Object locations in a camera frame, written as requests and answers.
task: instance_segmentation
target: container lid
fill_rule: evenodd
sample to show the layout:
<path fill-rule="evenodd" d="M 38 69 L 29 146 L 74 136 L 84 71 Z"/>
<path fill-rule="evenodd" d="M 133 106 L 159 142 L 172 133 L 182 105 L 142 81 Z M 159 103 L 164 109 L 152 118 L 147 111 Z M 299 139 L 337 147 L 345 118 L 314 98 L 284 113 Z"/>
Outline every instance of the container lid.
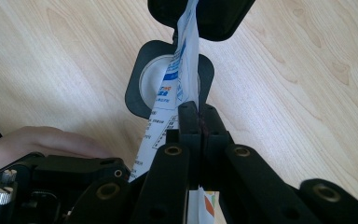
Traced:
<path fill-rule="evenodd" d="M 255 0 L 199 0 L 197 24 L 200 37 L 211 41 L 229 39 Z M 160 23 L 176 29 L 187 0 L 148 0 L 150 14 Z"/>

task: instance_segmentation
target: wood grain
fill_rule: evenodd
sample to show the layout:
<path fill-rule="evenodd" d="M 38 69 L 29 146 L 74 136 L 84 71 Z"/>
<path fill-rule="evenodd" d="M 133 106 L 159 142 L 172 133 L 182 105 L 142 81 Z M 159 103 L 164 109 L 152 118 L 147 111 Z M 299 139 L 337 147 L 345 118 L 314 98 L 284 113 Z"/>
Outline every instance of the wood grain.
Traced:
<path fill-rule="evenodd" d="M 172 29 L 145 0 L 0 0 L 0 132 L 83 133 L 131 167 L 146 122 L 124 93 L 154 39 Z M 234 36 L 200 52 L 215 67 L 208 102 L 237 143 L 293 186 L 320 177 L 358 198 L 358 1 L 256 0 Z"/>

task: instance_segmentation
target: human hand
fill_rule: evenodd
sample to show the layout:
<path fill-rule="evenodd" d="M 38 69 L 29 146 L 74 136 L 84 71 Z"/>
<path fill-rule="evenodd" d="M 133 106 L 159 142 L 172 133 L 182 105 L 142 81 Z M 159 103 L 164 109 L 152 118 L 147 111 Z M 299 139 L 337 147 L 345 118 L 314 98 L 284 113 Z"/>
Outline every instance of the human hand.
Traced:
<path fill-rule="evenodd" d="M 31 153 L 82 158 L 113 155 L 92 138 L 51 127 L 23 127 L 0 138 L 0 169 Z"/>

